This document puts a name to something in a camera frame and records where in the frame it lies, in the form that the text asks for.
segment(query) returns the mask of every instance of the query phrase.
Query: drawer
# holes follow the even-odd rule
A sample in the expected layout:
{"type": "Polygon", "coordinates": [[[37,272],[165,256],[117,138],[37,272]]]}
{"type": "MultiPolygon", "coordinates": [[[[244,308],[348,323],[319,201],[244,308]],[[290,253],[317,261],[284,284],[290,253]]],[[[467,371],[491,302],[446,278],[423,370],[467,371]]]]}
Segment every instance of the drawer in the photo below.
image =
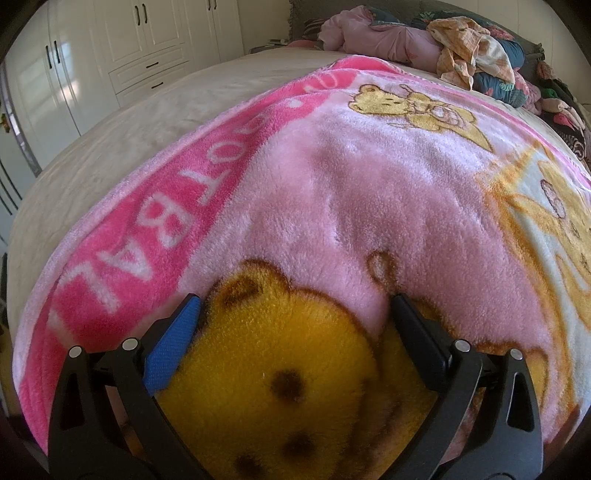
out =
{"type": "Polygon", "coordinates": [[[191,65],[192,62],[187,61],[181,65],[177,65],[176,67],[152,75],[150,78],[142,80],[141,82],[123,90],[123,92],[117,94],[119,106],[124,107],[136,100],[152,95],[159,89],[166,88],[167,85],[170,85],[191,73],[193,71],[191,65]]]}
{"type": "Polygon", "coordinates": [[[109,73],[115,93],[123,92],[159,72],[189,60],[190,49],[185,44],[175,45],[147,55],[109,73]]]}

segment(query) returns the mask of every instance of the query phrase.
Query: door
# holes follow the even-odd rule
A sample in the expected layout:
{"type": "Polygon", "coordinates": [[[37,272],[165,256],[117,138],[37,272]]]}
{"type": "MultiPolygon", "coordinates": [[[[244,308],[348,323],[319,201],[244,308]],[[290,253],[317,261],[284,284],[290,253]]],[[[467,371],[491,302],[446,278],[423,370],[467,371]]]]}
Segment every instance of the door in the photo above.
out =
{"type": "MultiPolygon", "coordinates": [[[[3,104],[0,104],[1,115],[6,115],[9,119],[3,104]]],[[[18,145],[14,124],[8,121],[7,125],[6,129],[0,126],[0,194],[9,197],[8,205],[11,208],[11,205],[21,205],[26,192],[35,182],[35,175],[18,145]]]]}
{"type": "Polygon", "coordinates": [[[149,53],[140,3],[135,0],[93,0],[93,3],[108,72],[149,53]]]}
{"type": "Polygon", "coordinates": [[[178,0],[138,1],[150,53],[184,42],[178,0]]]}
{"type": "Polygon", "coordinates": [[[22,198],[35,182],[35,175],[18,145],[13,126],[4,105],[0,105],[0,254],[6,251],[12,221],[22,198]]]}
{"type": "Polygon", "coordinates": [[[54,66],[66,103],[83,135],[119,108],[93,48],[93,5],[89,0],[50,0],[48,5],[54,66]]]}
{"type": "Polygon", "coordinates": [[[220,63],[212,1],[180,0],[183,28],[189,33],[195,70],[220,63]]]}
{"type": "Polygon", "coordinates": [[[44,4],[25,25],[5,60],[14,114],[41,168],[80,137],[61,91],[50,45],[44,4]]]}
{"type": "Polygon", "coordinates": [[[244,55],[240,17],[236,0],[209,0],[213,4],[213,20],[216,26],[217,47],[221,61],[229,61],[244,55]]]}

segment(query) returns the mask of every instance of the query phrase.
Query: drawer handle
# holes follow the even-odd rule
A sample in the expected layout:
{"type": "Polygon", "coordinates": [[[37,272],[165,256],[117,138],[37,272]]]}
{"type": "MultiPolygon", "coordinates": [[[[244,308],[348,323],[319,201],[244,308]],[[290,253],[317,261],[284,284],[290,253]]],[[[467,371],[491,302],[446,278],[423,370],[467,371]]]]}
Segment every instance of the drawer handle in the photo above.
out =
{"type": "Polygon", "coordinates": [[[51,64],[51,58],[49,57],[49,46],[47,45],[45,45],[45,53],[47,53],[47,63],[49,64],[49,69],[51,70],[53,65],[51,64]]]}
{"type": "Polygon", "coordinates": [[[53,44],[54,44],[54,45],[55,45],[55,47],[56,47],[56,57],[57,57],[57,62],[58,62],[58,63],[61,63],[61,60],[60,60],[60,51],[59,51],[59,50],[58,50],[58,48],[57,48],[57,41],[56,41],[56,40],[54,40],[54,41],[53,41],[53,44]]]}

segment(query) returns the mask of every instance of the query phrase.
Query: metal pin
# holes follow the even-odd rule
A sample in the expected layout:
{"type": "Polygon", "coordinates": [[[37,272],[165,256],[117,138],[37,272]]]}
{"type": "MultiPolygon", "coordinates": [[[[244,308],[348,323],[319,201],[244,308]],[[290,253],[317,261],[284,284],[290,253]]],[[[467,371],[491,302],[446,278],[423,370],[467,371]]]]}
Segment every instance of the metal pin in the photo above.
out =
{"type": "Polygon", "coordinates": [[[460,352],[468,353],[470,351],[470,344],[465,340],[456,340],[453,345],[460,352]]]}
{"type": "Polygon", "coordinates": [[[521,353],[517,348],[512,348],[510,354],[515,360],[523,360],[523,353],[521,353]]]}
{"type": "Polygon", "coordinates": [[[126,341],[123,342],[123,344],[121,345],[123,347],[123,350],[130,352],[132,350],[135,350],[139,345],[138,339],[137,338],[128,338],[126,341]]]}
{"type": "Polygon", "coordinates": [[[82,353],[82,347],[76,345],[76,346],[73,346],[72,348],[70,348],[68,355],[70,356],[70,358],[77,358],[80,356],[81,353],[82,353]]]}

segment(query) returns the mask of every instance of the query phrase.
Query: brown spot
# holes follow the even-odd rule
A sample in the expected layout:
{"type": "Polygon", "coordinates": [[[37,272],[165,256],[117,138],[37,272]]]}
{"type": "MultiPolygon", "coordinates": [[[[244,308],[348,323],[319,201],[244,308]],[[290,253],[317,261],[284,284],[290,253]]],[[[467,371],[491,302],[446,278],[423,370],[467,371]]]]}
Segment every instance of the brown spot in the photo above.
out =
{"type": "Polygon", "coordinates": [[[399,293],[400,288],[396,282],[396,261],[389,252],[374,252],[367,257],[366,263],[374,282],[390,295],[399,293]]]}
{"type": "Polygon", "coordinates": [[[226,307],[233,307],[248,298],[256,297],[260,294],[260,286],[254,280],[248,277],[242,277],[225,288],[223,302],[226,307]]]}
{"type": "Polygon", "coordinates": [[[287,440],[282,451],[290,459],[309,458],[316,451],[316,445],[306,432],[298,432],[287,440]]]}
{"type": "Polygon", "coordinates": [[[261,463],[252,455],[240,455],[234,464],[236,471],[243,478],[257,479],[265,476],[265,469],[261,463]]]}
{"type": "Polygon", "coordinates": [[[304,381],[296,370],[283,370],[275,374],[271,391],[280,400],[299,403],[304,399],[304,381]]]}
{"type": "Polygon", "coordinates": [[[562,200],[560,200],[560,197],[558,196],[554,186],[545,179],[540,181],[540,185],[542,190],[544,190],[544,194],[550,202],[550,205],[552,205],[552,208],[556,212],[556,215],[558,215],[559,218],[566,218],[566,208],[564,207],[562,200]]]}
{"type": "Polygon", "coordinates": [[[579,231],[577,230],[577,228],[575,227],[573,221],[570,221],[570,229],[573,232],[573,235],[575,237],[577,237],[578,240],[581,240],[581,234],[579,233],[579,231]]]}
{"type": "Polygon", "coordinates": [[[581,263],[583,264],[583,268],[591,273],[591,270],[589,269],[589,262],[587,261],[585,254],[581,254],[581,263]]]}

